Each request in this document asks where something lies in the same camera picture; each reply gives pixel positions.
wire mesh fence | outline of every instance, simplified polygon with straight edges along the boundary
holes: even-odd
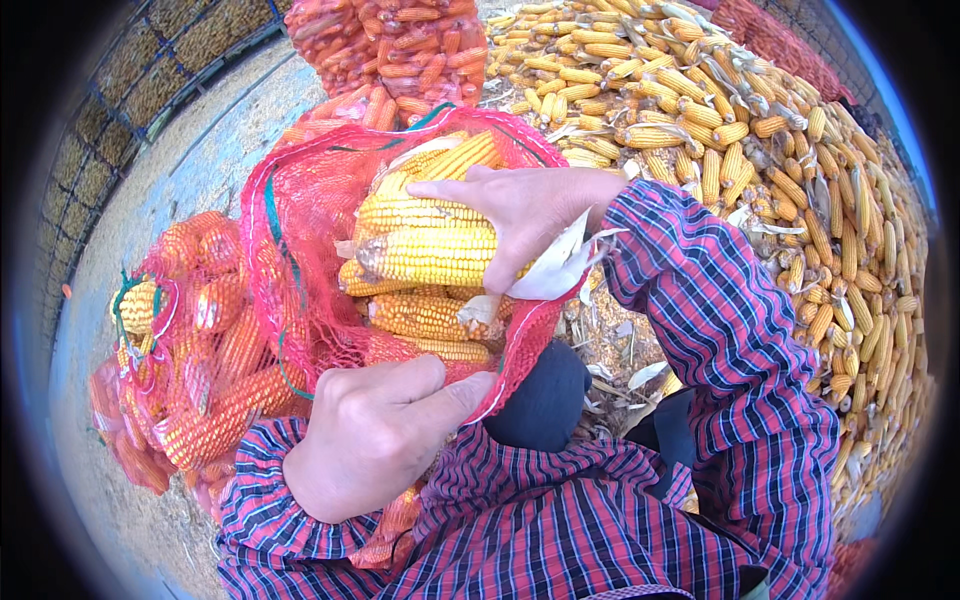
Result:
[[[245,50],[282,30],[293,0],[141,0],[95,62],[67,120],[40,205],[34,269],[40,334],[52,349],[90,232],[141,144]]]

plaid shirt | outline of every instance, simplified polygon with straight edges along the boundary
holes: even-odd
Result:
[[[737,598],[767,571],[770,597],[826,591],[833,532],[828,476],[839,423],[804,392],[814,355],[790,337],[793,308],[745,235],[678,188],[635,181],[607,212],[619,252],[612,293],[645,313],[670,366],[695,389],[692,471],[664,501],[644,493],[660,456],[622,440],[559,454],[464,427],[423,488],[415,545],[388,570],[354,568],[379,514],[336,525],[298,506],[283,457],[306,431],[261,421],[237,453],[219,565],[237,598]],[[679,510],[689,486],[700,515]]]

person's right hand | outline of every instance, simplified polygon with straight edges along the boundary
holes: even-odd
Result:
[[[516,274],[588,208],[588,230],[598,230],[625,185],[622,177],[601,169],[494,171],[478,165],[467,170],[465,181],[419,181],[408,184],[407,193],[465,204],[493,223],[496,255],[483,282],[491,294],[503,294]]]

dried corn cob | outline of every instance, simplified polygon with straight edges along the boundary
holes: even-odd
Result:
[[[457,312],[463,307],[463,302],[449,298],[382,294],[371,299],[368,312],[373,326],[415,338],[465,342],[503,334],[503,323],[461,324]]]

leg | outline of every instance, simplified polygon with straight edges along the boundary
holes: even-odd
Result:
[[[680,463],[693,468],[696,448],[690,427],[686,424],[691,399],[693,390],[690,388],[667,396],[660,401],[653,413],[647,415],[625,436],[630,442],[659,452],[666,464],[666,474],[649,489],[649,493],[659,500],[663,500],[673,483],[674,465]]]
[[[484,427],[500,444],[560,452],[580,420],[590,383],[576,352],[554,340],[503,410],[483,421]]]

